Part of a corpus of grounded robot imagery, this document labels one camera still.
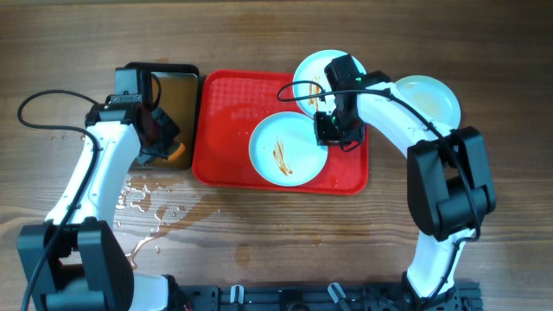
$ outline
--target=wooden table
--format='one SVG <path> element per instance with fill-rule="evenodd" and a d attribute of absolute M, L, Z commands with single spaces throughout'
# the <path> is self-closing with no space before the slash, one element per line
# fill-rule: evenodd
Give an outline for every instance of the wooden table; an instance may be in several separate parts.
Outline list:
<path fill-rule="evenodd" d="M 40 223 L 60 198 L 83 144 L 71 132 L 21 126 L 24 98 L 62 88 L 103 100 L 115 67 L 130 61 L 193 63 L 204 75 L 294 72 L 326 48 L 368 70 L 426 74 L 454 90 L 462 125 L 486 138 L 498 195 L 456 276 L 481 282 L 487 310 L 551 309 L 552 11 L 550 1 L 466 0 L 0 8 L 0 309 L 19 308 L 27 284 L 21 227 Z M 82 126 L 88 109 L 52 96 L 25 117 Z M 126 187 L 136 191 L 124 188 L 114 231 L 130 251 L 162 213 L 162 222 L 178 222 L 136 263 L 180 284 L 399 281 L 417 237 L 405 180 L 405 159 L 375 130 L 371 179 L 350 197 L 205 187 L 190 171 L 130 172 Z M 151 193 L 140 193 L 144 186 Z"/>

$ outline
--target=wood grain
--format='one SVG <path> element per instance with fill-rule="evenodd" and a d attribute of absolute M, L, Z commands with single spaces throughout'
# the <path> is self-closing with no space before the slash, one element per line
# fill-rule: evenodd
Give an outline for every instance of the wood grain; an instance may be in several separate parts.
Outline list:
<path fill-rule="evenodd" d="M 466 0 L 1 8 L 0 309 L 19 308 L 26 285 L 21 227 L 41 222 L 60 198 L 82 147 L 79 135 L 22 127 L 16 108 L 25 97 L 64 88 L 103 100 L 114 68 L 130 61 L 193 63 L 204 75 L 294 72 L 325 48 L 346 50 L 369 70 L 426 74 L 454 90 L 462 124 L 486 138 L 498 194 L 456 276 L 481 282 L 487 310 L 551 309 L 552 10 L 550 1 Z M 82 125 L 87 109 L 51 96 L 25 117 Z M 130 251 L 165 222 L 171 230 L 139 251 L 138 271 L 180 284 L 398 281 L 417 235 L 405 180 L 405 160 L 372 130 L 371 180 L 361 194 L 219 189 L 190 172 L 131 172 L 128 187 L 151 193 L 124 188 L 114 230 Z"/>

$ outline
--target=plate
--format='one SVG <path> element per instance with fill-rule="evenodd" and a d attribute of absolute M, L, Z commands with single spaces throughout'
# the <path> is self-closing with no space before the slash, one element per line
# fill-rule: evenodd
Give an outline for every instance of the plate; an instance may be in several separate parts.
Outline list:
<path fill-rule="evenodd" d="M 317 146 L 313 120 L 297 112 L 266 117 L 251 133 L 250 160 L 268 182 L 293 187 L 314 179 L 325 166 L 328 146 Z"/>
<path fill-rule="evenodd" d="M 413 105 L 437 121 L 456 129 L 461 123 L 461 108 L 453 92 L 440 80 L 414 75 L 396 82 L 397 89 Z"/>
<path fill-rule="evenodd" d="M 332 59 L 346 54 L 346 52 L 338 50 L 324 50 L 311 54 L 296 69 L 296 73 L 294 73 L 294 82 L 300 80 L 314 81 L 319 83 L 325 91 L 332 91 L 330 89 L 330 85 L 328 84 L 327 77 L 325 76 L 325 67 L 330 64 Z M 366 73 L 366 70 L 355 57 L 353 57 L 353 61 L 361 73 Z M 317 86 L 309 85 L 307 83 L 295 85 L 292 90 L 295 98 L 316 94 L 320 91 Z M 326 102 L 321 102 L 318 98 L 312 98 L 298 100 L 297 104 L 306 115 L 313 118 L 317 111 L 326 111 L 328 114 L 334 111 L 336 108 L 336 105 L 334 104 L 334 95 L 326 96 L 325 100 Z"/>

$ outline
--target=plate with food residue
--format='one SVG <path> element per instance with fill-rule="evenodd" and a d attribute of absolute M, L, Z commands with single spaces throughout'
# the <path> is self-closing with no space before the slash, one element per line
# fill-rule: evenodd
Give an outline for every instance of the plate with food residue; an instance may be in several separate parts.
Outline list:
<path fill-rule="evenodd" d="M 297 112 L 266 117 L 251 133 L 250 160 L 256 171 L 278 186 L 300 186 L 325 166 L 327 146 L 317 146 L 313 120 Z"/>
<path fill-rule="evenodd" d="M 294 73 L 294 82 L 301 80 L 314 81 L 320 84 L 326 92 L 332 91 L 325 76 L 325 67 L 330 64 L 332 59 L 346 54 L 346 52 L 338 50 L 324 50 L 311 54 L 297 68 L 296 73 Z M 361 73 L 366 73 L 366 70 L 355 57 L 353 57 L 353 61 Z M 314 95 L 321 92 L 319 86 L 307 83 L 294 85 L 292 90 L 294 97 Z M 317 111 L 326 111 L 330 114 L 336 108 L 333 95 L 326 96 L 324 102 L 319 98 L 310 98 L 298 100 L 297 104 L 310 117 L 313 117 Z"/>

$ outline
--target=tray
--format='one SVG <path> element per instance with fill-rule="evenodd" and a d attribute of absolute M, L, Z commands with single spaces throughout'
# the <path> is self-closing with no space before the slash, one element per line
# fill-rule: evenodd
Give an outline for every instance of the tray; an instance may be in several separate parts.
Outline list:
<path fill-rule="evenodd" d="M 264 118 L 281 111 L 300 112 L 296 103 L 281 103 L 277 91 L 291 73 L 219 70 L 203 86 L 192 170 L 198 181 L 217 187 L 241 187 L 315 194 L 356 194 L 369 180 L 369 136 L 354 151 L 328 149 L 322 171 L 297 187 L 273 185 L 253 168 L 250 135 Z M 289 88 L 283 97 L 292 97 Z"/>

